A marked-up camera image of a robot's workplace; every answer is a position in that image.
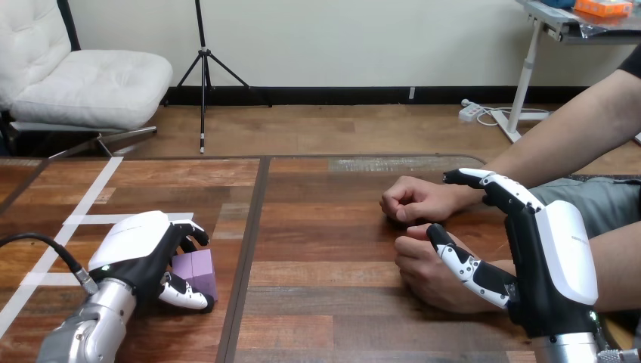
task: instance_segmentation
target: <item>white tape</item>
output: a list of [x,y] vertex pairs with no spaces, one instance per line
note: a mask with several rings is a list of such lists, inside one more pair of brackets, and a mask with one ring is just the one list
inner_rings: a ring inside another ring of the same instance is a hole
[[70,272],[30,272],[26,274],[22,285],[35,286],[78,286],[78,280]]
[[[135,214],[91,214],[88,216],[69,216],[64,225],[115,225],[116,223],[127,219]],[[180,219],[192,219],[193,213],[167,213],[169,221],[178,221]]]
[[[94,180],[94,184],[89,187],[89,189],[85,193],[85,196],[82,197],[80,203],[78,203],[76,208],[73,210],[73,213],[71,213],[72,216],[83,216],[87,214],[93,203],[96,201],[96,198],[98,198],[98,195],[100,195],[100,192],[102,191],[104,186],[107,185],[107,182],[109,181],[109,179],[111,179],[111,176],[116,171],[118,165],[120,165],[121,162],[121,157],[112,157],[109,160],[109,163],[107,163],[104,169],[102,169],[100,175],[98,175],[96,180]],[[67,242],[69,242],[69,239],[77,228],[78,225],[63,225],[60,229],[60,232],[58,232],[58,234],[56,235],[56,242],[63,246],[67,245]],[[56,261],[56,258],[57,253],[54,252],[53,248],[49,247],[45,251],[45,254],[40,257],[40,260],[38,260],[36,265],[33,266],[33,269],[31,270],[31,272],[41,274],[32,275],[28,281],[30,284],[20,283],[18,290],[9,299],[7,305],[2,308],[2,311],[0,312],[0,338],[5,335],[7,329],[11,326],[11,324],[14,322],[14,319],[20,313],[20,310],[22,310],[33,292],[36,291],[36,287],[41,284],[42,279],[45,278],[45,273],[52,267],[52,265]],[[28,276],[29,274],[27,274],[27,276],[23,279],[23,282],[25,282]]]

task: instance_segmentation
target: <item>white robotic cover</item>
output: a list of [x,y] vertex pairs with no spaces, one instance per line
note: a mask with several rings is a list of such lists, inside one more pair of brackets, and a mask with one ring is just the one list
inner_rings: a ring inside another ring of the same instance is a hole
[[581,212],[576,206],[557,200],[535,216],[554,287],[568,299],[593,305],[599,292]]
[[137,214],[116,223],[89,260],[89,271],[149,255],[167,228],[169,217],[159,210]]

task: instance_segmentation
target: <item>power strip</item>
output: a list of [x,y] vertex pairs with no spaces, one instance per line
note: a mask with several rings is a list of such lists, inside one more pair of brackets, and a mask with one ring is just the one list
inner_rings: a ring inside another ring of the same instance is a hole
[[476,117],[478,117],[478,115],[480,115],[484,110],[485,108],[483,108],[483,106],[479,106],[474,102],[469,102],[465,108],[459,111],[459,119],[470,123],[476,120]]

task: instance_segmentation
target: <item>fist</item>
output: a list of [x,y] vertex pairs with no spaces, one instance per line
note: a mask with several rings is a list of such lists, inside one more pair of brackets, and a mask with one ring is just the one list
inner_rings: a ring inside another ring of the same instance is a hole
[[457,185],[438,185],[410,176],[401,176],[382,194],[382,211],[399,222],[417,219],[440,222],[459,209]]
[[[407,236],[395,243],[396,265],[401,276],[414,294],[425,303],[461,314],[501,311],[501,308],[476,296],[442,262],[427,241],[426,231],[430,224],[409,227]],[[474,254],[458,238],[450,234],[457,246]]]

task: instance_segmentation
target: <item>white robotic hand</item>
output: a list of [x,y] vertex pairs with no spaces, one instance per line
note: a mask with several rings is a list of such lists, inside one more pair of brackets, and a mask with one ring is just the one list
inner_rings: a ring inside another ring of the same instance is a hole
[[507,308],[512,322],[532,339],[537,362],[639,361],[636,350],[607,350],[602,338],[593,307],[598,297],[594,261],[575,206],[561,200],[544,206],[519,183],[488,170],[453,170],[444,182],[484,189],[483,201],[507,214],[516,276],[457,247],[440,225],[430,226],[427,234],[466,287]]
[[211,312],[214,299],[167,272],[180,247],[196,250],[207,233],[192,221],[170,222],[160,211],[137,214],[115,224],[89,261],[98,291],[53,330],[38,363],[113,362],[134,308],[161,299],[174,306]]

